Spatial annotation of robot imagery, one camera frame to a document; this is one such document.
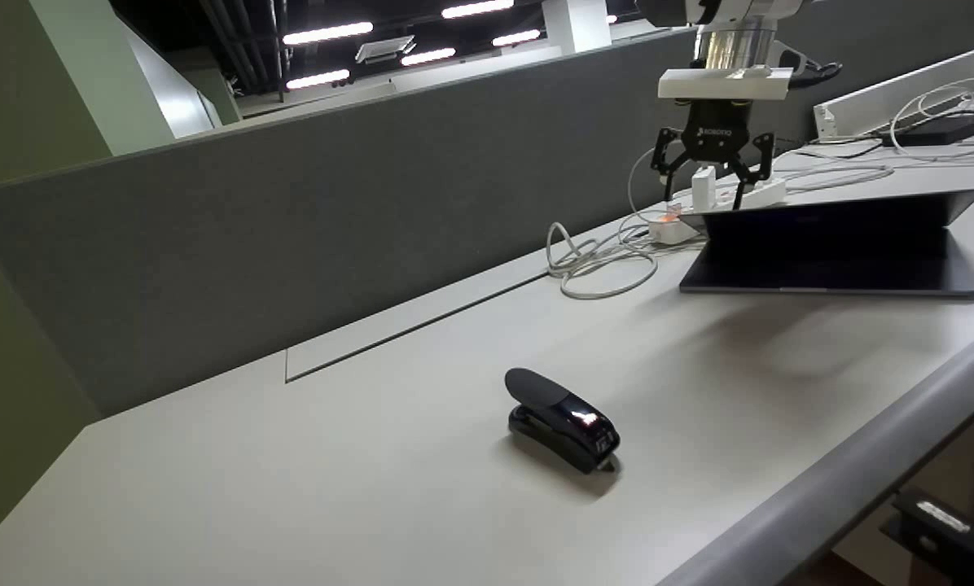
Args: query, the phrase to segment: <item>gray partition panel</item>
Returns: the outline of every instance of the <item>gray partition panel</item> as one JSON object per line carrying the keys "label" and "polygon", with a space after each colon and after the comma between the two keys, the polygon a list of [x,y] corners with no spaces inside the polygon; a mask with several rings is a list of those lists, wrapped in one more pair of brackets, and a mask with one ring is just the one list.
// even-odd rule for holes
{"label": "gray partition panel", "polygon": [[[816,97],[970,49],[974,0],[822,4],[789,41],[846,62],[758,110],[802,142]],[[688,53],[649,41],[7,186],[0,263],[116,413],[523,255],[554,218],[620,216]]]}

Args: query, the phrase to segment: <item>white desk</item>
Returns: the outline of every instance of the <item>white desk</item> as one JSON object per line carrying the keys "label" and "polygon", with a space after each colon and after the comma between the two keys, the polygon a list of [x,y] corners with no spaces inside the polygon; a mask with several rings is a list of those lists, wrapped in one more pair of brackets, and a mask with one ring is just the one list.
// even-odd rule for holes
{"label": "white desk", "polygon": [[[974,161],[839,196],[916,190],[974,190]],[[974,209],[959,241],[974,260]],[[679,298],[690,260],[609,304],[535,279],[295,379],[523,257],[95,424],[2,521],[0,586],[785,577],[974,418],[974,304]],[[514,364],[615,419],[620,475],[509,438]]]}

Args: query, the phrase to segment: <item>stapler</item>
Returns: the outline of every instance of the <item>stapler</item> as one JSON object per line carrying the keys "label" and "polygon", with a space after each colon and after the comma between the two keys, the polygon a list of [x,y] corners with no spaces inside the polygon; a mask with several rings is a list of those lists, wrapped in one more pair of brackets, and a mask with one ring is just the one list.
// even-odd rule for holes
{"label": "stapler", "polygon": [[575,465],[584,475],[609,469],[620,432],[607,413],[573,392],[535,371],[511,367],[505,376],[518,406],[509,418],[511,432],[545,442],[551,454]]}

